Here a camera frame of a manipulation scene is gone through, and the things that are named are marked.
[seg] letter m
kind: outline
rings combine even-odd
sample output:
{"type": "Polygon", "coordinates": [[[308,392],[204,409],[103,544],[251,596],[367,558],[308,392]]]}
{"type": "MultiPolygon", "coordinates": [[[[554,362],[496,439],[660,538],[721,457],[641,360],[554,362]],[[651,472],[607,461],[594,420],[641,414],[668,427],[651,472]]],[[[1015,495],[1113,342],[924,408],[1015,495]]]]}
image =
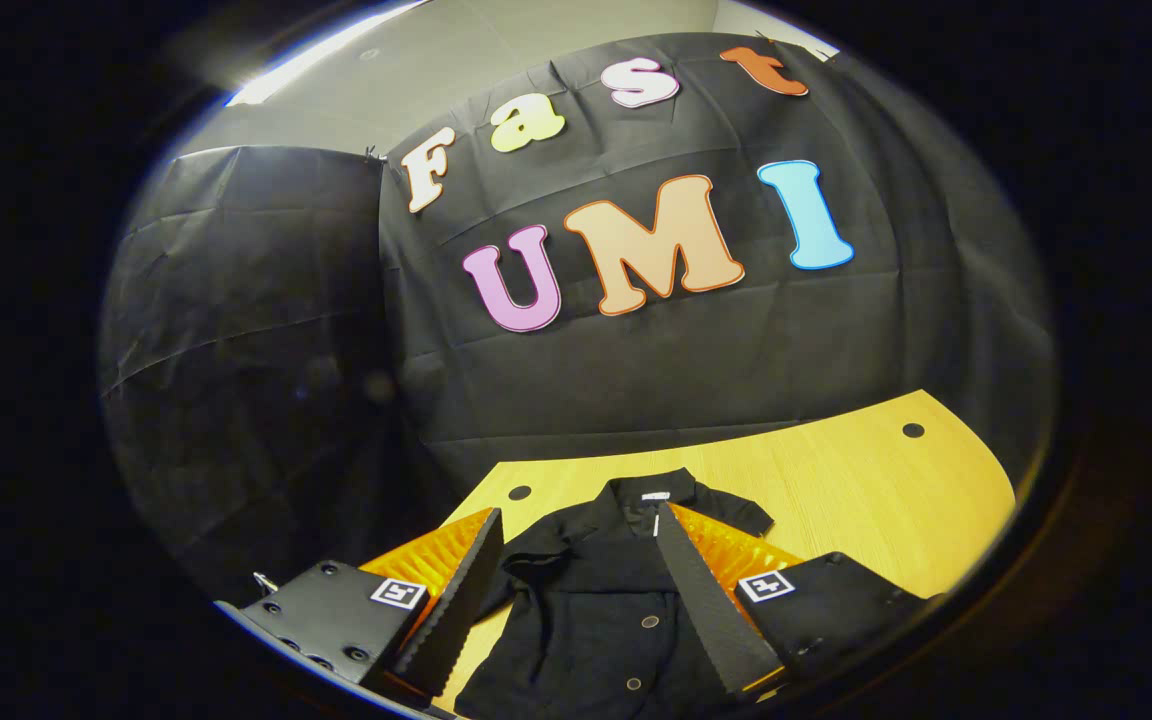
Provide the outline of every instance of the letter m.
{"type": "Polygon", "coordinates": [[[652,232],[611,200],[590,202],[567,215],[563,227],[585,238],[602,280],[600,313],[624,314],[646,304],[646,293],[630,285],[630,268],[657,295],[669,297],[679,255],[685,264],[682,287],[689,291],[714,290],[745,276],[745,266],[732,259],[718,229],[710,190],[713,183],[705,176],[664,182],[652,232]]]}

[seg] black background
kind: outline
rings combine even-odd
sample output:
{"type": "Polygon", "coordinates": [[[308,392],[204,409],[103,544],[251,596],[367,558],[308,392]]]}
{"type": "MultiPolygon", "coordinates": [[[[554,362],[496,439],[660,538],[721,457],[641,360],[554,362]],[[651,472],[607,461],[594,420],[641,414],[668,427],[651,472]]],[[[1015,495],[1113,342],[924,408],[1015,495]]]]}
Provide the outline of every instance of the black background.
{"type": "MultiPolygon", "coordinates": [[[[164,45],[210,22],[212,50],[259,65],[348,5],[0,3],[0,717],[316,717],[333,697],[141,526],[93,366],[126,202],[220,97],[164,45]]],[[[1152,3],[1053,5],[788,8],[996,168],[1052,272],[1069,410],[1044,486],[1068,493],[1026,562],[838,717],[1152,715],[1152,3]]]]}

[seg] black jacket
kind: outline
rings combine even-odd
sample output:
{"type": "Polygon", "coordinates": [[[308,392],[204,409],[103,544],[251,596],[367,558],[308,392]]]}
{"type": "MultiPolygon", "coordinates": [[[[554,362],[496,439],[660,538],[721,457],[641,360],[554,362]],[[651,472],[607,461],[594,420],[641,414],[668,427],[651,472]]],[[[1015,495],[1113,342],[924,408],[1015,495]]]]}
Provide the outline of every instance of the black jacket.
{"type": "Polygon", "coordinates": [[[460,714],[675,720],[732,702],[653,537],[666,500],[755,536],[772,525],[755,502],[685,469],[609,480],[593,501],[545,515],[503,547],[480,617],[515,602],[456,699],[460,714]]]}

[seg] wooden table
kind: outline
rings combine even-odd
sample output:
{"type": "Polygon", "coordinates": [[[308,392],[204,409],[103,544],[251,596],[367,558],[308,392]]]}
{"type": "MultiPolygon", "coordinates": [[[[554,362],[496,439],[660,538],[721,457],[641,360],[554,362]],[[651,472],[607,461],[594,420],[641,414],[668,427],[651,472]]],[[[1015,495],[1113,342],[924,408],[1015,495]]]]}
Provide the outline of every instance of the wooden table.
{"type": "MultiPolygon", "coordinates": [[[[984,442],[916,391],[854,414],[728,441],[500,462],[444,524],[499,507],[509,541],[550,511],[593,500],[608,479],[679,468],[711,488],[758,502],[776,521],[765,539],[778,547],[805,559],[846,552],[922,597],[963,578],[1015,506],[1011,484],[984,442]],[[910,437],[909,424],[923,433],[910,437]],[[530,487],[531,495],[509,500],[517,486],[530,487]]],[[[434,705],[452,711],[507,616],[508,607],[473,627],[434,705]]]]}

